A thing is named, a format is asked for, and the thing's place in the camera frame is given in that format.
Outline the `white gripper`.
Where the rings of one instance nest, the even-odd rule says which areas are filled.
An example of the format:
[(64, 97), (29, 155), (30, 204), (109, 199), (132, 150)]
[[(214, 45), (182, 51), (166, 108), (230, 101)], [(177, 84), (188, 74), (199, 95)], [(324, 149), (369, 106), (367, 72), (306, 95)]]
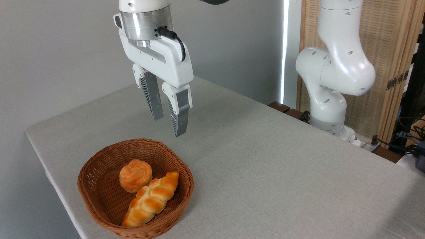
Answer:
[(132, 71), (138, 88), (143, 90), (148, 107), (155, 121), (164, 117), (157, 77), (166, 81), (161, 85), (168, 99), (175, 137), (187, 130), (189, 109), (193, 107), (191, 90), (188, 85), (193, 80), (190, 55), (185, 47), (186, 57), (182, 61), (181, 44), (167, 37), (150, 41), (150, 47), (130, 44), (123, 21), (119, 14), (114, 15), (115, 25), (126, 56), (134, 62)]

